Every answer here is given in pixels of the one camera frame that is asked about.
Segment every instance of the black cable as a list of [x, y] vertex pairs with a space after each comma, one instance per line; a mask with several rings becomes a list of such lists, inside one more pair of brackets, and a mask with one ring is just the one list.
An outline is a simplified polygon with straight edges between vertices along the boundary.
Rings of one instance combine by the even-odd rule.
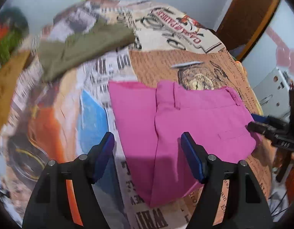
[[285, 192], [283, 198], [279, 201], [279, 204], [276, 206], [276, 208], [272, 211], [271, 215], [275, 212], [275, 210], [279, 207], [279, 205], [282, 203], [283, 199], [285, 198], [285, 196], [287, 195], [287, 191]]
[[285, 208], [284, 210], [282, 210], [282, 211], [280, 211], [280, 212], [278, 212], [278, 213], [276, 213], [275, 215], [272, 215], [272, 217], [274, 217], [274, 216], [276, 216], [276, 215], [278, 215], [278, 214], [280, 214], [280, 213], [282, 213], [282, 212], [284, 212], [285, 210], [287, 210], [288, 208]]

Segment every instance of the pink fabric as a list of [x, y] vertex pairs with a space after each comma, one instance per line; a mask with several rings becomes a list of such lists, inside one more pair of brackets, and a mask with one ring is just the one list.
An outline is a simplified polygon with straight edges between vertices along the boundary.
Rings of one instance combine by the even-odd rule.
[[237, 163], [251, 154], [253, 121], [233, 88], [187, 91], [171, 81], [157, 88], [138, 82], [109, 82], [116, 126], [137, 193], [160, 206], [202, 185], [192, 176], [179, 145], [188, 131], [208, 154]]

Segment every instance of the belt loop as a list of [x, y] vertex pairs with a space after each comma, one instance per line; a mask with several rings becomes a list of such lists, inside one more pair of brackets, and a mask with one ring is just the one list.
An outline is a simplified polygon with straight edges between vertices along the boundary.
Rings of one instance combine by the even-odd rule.
[[236, 105], [237, 106], [240, 106], [241, 105], [241, 101], [239, 100], [239, 96], [237, 95], [236, 91], [231, 88], [231, 87], [227, 87], [227, 92], [230, 93], [231, 97], [233, 98], [233, 100], [235, 101]]
[[177, 82], [174, 82], [174, 107], [180, 110], [181, 104], [180, 104], [179, 96], [177, 92], [178, 92]]

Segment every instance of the green fabric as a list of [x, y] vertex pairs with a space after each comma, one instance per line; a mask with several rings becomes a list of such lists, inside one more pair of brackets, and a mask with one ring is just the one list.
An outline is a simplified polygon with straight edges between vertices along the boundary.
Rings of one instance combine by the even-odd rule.
[[44, 70], [42, 80], [52, 81], [85, 61], [134, 43], [134, 39], [133, 31], [124, 25], [108, 25], [98, 20], [87, 34], [75, 33], [65, 43], [41, 41], [38, 57]]

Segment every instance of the yellow fabric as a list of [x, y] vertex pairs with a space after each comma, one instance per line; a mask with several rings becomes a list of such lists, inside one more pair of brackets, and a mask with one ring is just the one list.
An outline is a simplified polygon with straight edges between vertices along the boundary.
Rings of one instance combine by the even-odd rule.
[[17, 79], [29, 54], [30, 51], [17, 53], [0, 69], [0, 130], [8, 121], [11, 99]]

